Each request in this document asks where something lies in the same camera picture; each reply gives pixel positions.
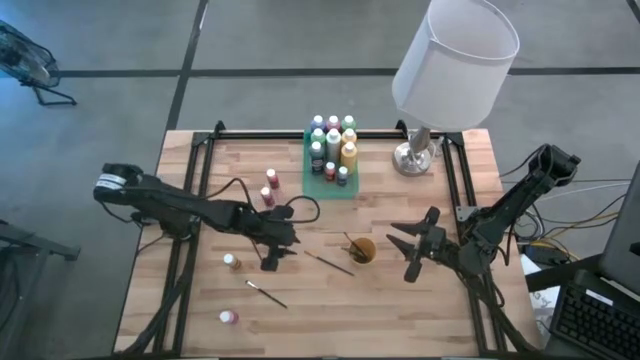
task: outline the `lamp base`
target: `lamp base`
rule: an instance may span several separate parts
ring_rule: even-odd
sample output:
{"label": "lamp base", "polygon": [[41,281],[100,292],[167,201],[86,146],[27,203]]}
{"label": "lamp base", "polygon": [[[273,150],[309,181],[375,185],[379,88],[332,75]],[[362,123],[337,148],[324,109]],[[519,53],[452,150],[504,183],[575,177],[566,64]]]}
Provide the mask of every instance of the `lamp base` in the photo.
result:
{"label": "lamp base", "polygon": [[404,176],[420,176],[427,172],[431,165],[429,150],[414,153],[408,142],[400,144],[391,158],[393,167]]}

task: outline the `paintbrush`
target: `paintbrush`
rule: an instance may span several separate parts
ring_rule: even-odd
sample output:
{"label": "paintbrush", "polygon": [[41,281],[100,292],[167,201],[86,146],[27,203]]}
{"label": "paintbrush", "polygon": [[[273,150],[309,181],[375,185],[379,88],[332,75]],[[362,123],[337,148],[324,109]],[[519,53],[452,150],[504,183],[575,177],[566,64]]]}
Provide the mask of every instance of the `paintbrush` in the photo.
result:
{"label": "paintbrush", "polygon": [[280,300],[274,298],[273,296],[269,295],[268,292],[260,289],[257,285],[255,285],[251,281],[247,280],[247,281],[245,281],[245,284],[251,286],[252,288],[254,288],[256,290],[258,290],[262,295],[264,295],[264,296],[268,297],[269,299],[273,300],[275,303],[277,303],[278,305],[282,306],[283,308],[288,309],[287,305],[283,304],[282,301],[280,301]]}
{"label": "paintbrush", "polygon": [[355,275],[354,273],[352,273],[351,271],[345,270],[345,269],[341,268],[340,266],[338,266],[338,265],[336,265],[336,264],[334,264],[334,263],[332,263],[332,262],[330,262],[330,261],[328,261],[328,260],[325,260],[325,259],[321,258],[320,256],[315,256],[315,255],[313,255],[312,253],[308,252],[307,250],[305,250],[305,251],[304,251],[304,253],[305,253],[305,254],[307,254],[307,255],[309,255],[309,256],[311,256],[312,258],[316,258],[316,259],[318,259],[318,260],[322,261],[323,263],[325,263],[325,264],[327,264],[327,265],[329,265],[329,266],[332,266],[332,267],[334,267],[334,268],[336,268],[336,269],[338,269],[338,270],[342,271],[343,273],[349,274],[349,275],[351,275],[351,276],[356,276],[356,275]]}

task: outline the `yellow paint bottle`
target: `yellow paint bottle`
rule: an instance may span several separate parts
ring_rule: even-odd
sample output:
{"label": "yellow paint bottle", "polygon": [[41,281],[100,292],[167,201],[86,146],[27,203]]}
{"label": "yellow paint bottle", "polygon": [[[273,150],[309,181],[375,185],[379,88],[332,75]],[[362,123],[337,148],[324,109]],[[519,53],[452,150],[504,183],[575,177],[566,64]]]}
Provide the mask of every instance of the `yellow paint bottle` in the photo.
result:
{"label": "yellow paint bottle", "polygon": [[355,130],[347,129],[342,133],[342,146],[345,146],[348,142],[352,142],[354,145],[358,140]]}
{"label": "yellow paint bottle", "polygon": [[356,163],[358,161],[358,148],[351,141],[344,144],[340,153],[340,165],[349,170],[349,174],[353,174],[356,169]]}

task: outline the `yellow cup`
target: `yellow cup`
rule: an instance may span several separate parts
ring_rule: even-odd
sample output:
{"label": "yellow cup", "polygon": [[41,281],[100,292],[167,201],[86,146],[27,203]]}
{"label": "yellow cup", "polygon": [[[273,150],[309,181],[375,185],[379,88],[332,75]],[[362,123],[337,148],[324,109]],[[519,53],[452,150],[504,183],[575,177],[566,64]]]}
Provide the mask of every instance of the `yellow cup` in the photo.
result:
{"label": "yellow cup", "polygon": [[358,248],[356,248],[353,244],[349,246],[349,257],[353,260],[354,263],[359,265],[370,264],[373,259],[376,257],[376,244],[371,239],[367,238],[358,238],[353,241],[356,243],[358,248],[364,252],[366,255],[366,259],[362,259],[362,255]]}

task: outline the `wooden table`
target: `wooden table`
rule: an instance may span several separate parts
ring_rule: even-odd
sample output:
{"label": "wooden table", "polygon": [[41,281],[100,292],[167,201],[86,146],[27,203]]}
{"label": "wooden table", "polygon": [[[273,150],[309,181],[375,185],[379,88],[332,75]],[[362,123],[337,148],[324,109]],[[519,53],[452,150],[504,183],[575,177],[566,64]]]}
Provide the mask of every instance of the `wooden table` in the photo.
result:
{"label": "wooden table", "polygon": [[[191,138],[191,131],[167,133],[157,172],[163,181],[182,187]],[[478,203],[491,205],[503,190],[489,134],[486,130],[471,130],[464,133],[464,139]],[[282,259],[276,273],[260,271],[259,260],[246,238],[203,226],[182,355],[476,355],[469,300],[454,273],[424,260],[418,281],[405,283],[402,278],[407,263],[385,237],[390,233],[412,240],[389,224],[416,222],[430,206],[437,206],[442,213],[439,225],[446,228],[450,239],[457,239],[442,157],[435,160],[424,176],[401,176],[391,163],[391,153],[399,142],[358,142],[360,193],[353,200],[320,201],[320,219],[296,225],[302,243],[292,249],[299,255]],[[240,176],[247,183],[254,203],[263,208],[258,190],[266,182],[266,168],[273,167],[282,184],[276,194],[278,202],[299,195],[301,144],[301,140],[217,140],[209,192]],[[457,179],[459,189],[464,189],[460,173]],[[237,185],[221,195],[236,200],[244,200],[243,197]],[[299,219],[314,212],[313,206],[304,201],[294,203],[294,208]],[[378,255],[372,264],[354,264],[340,250],[348,244],[345,231],[352,238],[368,237],[375,241]],[[145,229],[140,246],[159,234],[158,228]],[[305,249],[354,272],[356,277],[303,254]],[[228,252],[240,258],[243,264],[240,270],[231,272],[225,267],[222,257]],[[169,253],[170,241],[164,240],[137,258],[115,350],[133,342],[158,309]],[[538,344],[515,246],[510,256],[508,268],[501,260],[492,264],[494,279],[506,298],[505,311],[511,321],[525,338]],[[283,301],[289,309],[248,288],[246,279]],[[218,320],[220,311],[226,309],[239,314],[237,325],[224,325]],[[485,328],[492,338],[489,321],[485,321]],[[167,339],[172,339],[171,323],[169,329]]]}

